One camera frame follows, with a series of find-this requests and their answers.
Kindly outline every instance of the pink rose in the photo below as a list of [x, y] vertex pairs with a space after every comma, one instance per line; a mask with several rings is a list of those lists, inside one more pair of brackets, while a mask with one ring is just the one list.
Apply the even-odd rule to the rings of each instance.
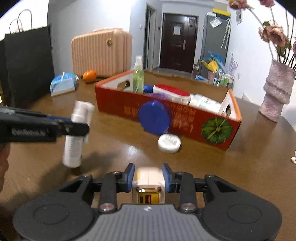
[[265, 7], [271, 7], [274, 6], [274, 0], [260, 0], [260, 4], [264, 5]]
[[228, 5], [234, 10], [250, 8], [247, 0], [228, 0]]
[[284, 35], [283, 27], [278, 25], [271, 25], [265, 27], [267, 35], [270, 40], [279, 47], [285, 47], [287, 43], [287, 37]]
[[270, 38], [269, 38], [269, 36], [267, 35], [267, 32], [264, 31], [264, 28], [259, 28], [259, 35], [260, 35], [261, 39], [262, 39], [264, 42], [269, 43]]
[[294, 54], [296, 54], [296, 41], [293, 44], [293, 52], [294, 52]]

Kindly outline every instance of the orange fruit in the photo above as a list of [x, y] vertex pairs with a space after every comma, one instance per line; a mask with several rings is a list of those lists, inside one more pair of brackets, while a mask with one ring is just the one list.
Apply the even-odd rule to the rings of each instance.
[[96, 72], [93, 70], [86, 71], [82, 79], [85, 83], [93, 83], [96, 81]]

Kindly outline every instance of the floor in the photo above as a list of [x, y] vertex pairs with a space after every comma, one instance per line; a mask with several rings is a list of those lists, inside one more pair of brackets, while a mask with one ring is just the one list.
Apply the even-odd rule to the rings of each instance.
[[154, 68], [153, 71], [161, 74], [178, 75], [178, 76], [189, 78], [189, 79], [195, 79], [195, 76], [193, 76], [192, 73], [183, 72], [183, 71], [174, 70], [174, 69], [164, 69], [164, 68], [157, 67], [157, 68]]

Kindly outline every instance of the doorway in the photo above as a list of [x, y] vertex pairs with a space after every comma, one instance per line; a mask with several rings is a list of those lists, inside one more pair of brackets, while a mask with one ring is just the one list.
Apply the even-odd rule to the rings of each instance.
[[143, 68], [153, 69], [156, 10], [146, 5]]
[[198, 16], [164, 13], [160, 68], [192, 73]]

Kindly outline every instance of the flower vase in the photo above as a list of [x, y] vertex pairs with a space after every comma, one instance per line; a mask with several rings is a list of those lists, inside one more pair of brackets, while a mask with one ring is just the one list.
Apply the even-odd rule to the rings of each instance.
[[259, 112], [273, 122], [278, 122], [284, 104], [290, 103], [295, 72], [287, 65], [272, 60], [269, 75], [266, 78], [266, 92]]

